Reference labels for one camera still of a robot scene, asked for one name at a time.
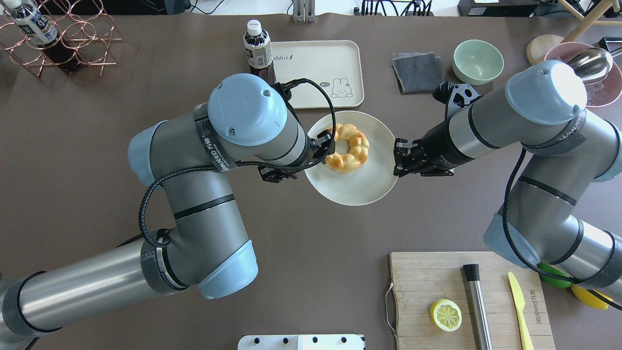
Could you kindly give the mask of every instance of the brown table surface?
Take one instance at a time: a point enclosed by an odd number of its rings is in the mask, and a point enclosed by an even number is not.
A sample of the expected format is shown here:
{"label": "brown table surface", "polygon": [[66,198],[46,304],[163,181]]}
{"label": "brown table surface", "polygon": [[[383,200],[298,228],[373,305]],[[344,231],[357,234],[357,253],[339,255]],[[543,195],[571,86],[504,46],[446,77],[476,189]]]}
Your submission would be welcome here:
{"label": "brown table surface", "polygon": [[[138,233],[145,188],[126,159],[129,140],[155,122],[190,112],[218,82],[247,72],[242,35],[248,16],[183,14],[117,17],[125,41],[117,67],[99,78],[46,70],[37,80],[0,52],[0,272],[16,280],[109,250]],[[401,95],[393,53],[435,52],[445,78],[463,40],[491,42],[505,58],[494,82],[526,69],[527,43],[566,35],[575,20],[543,18],[383,18],[322,15],[313,24],[259,16],[273,40],[349,39],[360,47],[364,102],[354,108],[414,139],[443,119],[429,93]],[[582,42],[620,36],[593,27]],[[618,125],[622,102],[597,113]],[[300,111],[309,128],[327,110]],[[482,235],[501,204],[518,158],[512,145],[461,166],[454,177],[398,180],[380,201],[345,207],[326,200],[302,175],[262,182],[255,169],[230,172],[231,187],[259,263],[242,291],[204,300],[196,288],[71,324],[40,340],[41,349],[235,349],[244,334],[360,333],[368,349],[393,349],[384,320],[393,251],[487,250]],[[594,184],[574,214],[616,232],[622,179]],[[150,228],[171,227],[163,194]],[[557,349],[619,349],[622,313],[591,309],[570,290],[544,286]]]}

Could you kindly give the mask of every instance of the bunny illustration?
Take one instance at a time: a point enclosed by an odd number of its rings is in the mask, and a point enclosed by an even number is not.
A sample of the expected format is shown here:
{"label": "bunny illustration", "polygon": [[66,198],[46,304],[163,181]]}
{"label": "bunny illustration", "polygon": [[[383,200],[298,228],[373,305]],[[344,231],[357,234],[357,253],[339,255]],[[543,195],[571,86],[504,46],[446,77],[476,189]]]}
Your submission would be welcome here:
{"label": "bunny illustration", "polygon": [[352,97],[352,88],[346,78],[336,78],[333,80],[333,93],[331,97]]}

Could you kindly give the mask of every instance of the gray cloth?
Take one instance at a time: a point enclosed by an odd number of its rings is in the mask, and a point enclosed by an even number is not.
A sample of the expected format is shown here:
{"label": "gray cloth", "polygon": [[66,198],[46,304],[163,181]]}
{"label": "gray cloth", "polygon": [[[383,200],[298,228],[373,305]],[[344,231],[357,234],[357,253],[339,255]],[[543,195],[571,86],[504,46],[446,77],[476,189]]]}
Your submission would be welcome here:
{"label": "gray cloth", "polygon": [[402,93],[431,91],[443,82],[440,57],[427,54],[399,54],[391,60]]}

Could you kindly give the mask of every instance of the beige tray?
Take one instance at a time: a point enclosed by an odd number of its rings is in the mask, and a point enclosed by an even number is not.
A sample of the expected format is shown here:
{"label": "beige tray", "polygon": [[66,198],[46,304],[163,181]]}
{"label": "beige tray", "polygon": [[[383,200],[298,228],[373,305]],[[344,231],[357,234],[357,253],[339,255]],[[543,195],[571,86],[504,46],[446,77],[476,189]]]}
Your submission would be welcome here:
{"label": "beige tray", "polygon": [[[274,72],[279,82],[308,78],[326,91],[335,108],[363,102],[363,74],[358,45],[350,40],[272,43]],[[309,84],[292,89],[294,108],[328,108],[324,96]]]}

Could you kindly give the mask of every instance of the lemon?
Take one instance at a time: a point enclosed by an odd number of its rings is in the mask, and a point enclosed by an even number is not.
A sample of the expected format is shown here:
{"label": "lemon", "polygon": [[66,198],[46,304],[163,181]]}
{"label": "lemon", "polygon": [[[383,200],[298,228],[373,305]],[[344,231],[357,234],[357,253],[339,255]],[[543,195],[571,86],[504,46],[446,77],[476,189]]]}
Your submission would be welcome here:
{"label": "lemon", "polygon": [[[597,297],[593,296],[589,291],[576,286],[576,285],[572,285],[570,286],[570,289],[572,289],[572,293],[575,294],[575,296],[583,302],[583,304],[586,304],[587,306],[594,308],[594,309],[601,309],[601,310],[607,310],[609,308],[609,304],[605,303],[604,301],[602,301],[601,299],[598,299]],[[611,299],[610,297],[604,295],[603,293],[599,293],[598,294],[604,296],[606,299],[609,299],[610,301],[613,301],[613,299]]]}
{"label": "lemon", "polygon": [[430,309],[430,316],[434,324],[446,332],[453,332],[462,324],[460,308],[448,299],[435,301]]}

